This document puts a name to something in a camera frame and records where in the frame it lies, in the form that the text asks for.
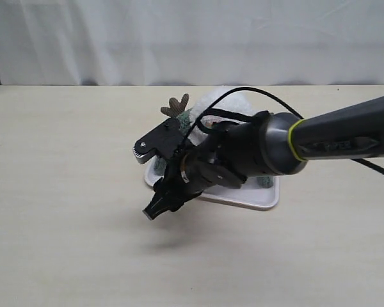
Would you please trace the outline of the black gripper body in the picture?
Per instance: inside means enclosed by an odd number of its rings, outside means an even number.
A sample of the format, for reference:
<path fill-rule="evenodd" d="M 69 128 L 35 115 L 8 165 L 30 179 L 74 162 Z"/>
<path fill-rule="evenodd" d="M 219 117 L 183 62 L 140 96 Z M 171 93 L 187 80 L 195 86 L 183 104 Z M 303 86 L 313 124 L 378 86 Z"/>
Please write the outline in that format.
<path fill-rule="evenodd" d="M 197 146 L 188 146 L 172 158 L 161 180 L 161 198 L 166 205 L 183 205 L 205 190 L 220 185 L 240 189 L 246 174 L 236 162 L 232 127 L 216 127 Z"/>

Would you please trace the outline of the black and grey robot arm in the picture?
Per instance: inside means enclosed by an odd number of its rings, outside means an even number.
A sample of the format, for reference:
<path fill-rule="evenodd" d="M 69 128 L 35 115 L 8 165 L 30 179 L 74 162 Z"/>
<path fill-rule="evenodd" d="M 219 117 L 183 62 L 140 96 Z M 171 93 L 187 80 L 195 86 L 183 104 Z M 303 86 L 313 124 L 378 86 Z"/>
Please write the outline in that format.
<path fill-rule="evenodd" d="M 140 164 L 166 163 L 144 210 L 149 219 L 175 212 L 214 186 L 240 189 L 251 177 L 299 173 L 311 160 L 351 159 L 384 175 L 372 163 L 384 157 L 384 96 L 305 119 L 293 108 L 283 113 L 245 115 L 212 102 L 191 124 L 205 134 L 194 144 L 171 117 L 135 142 Z"/>

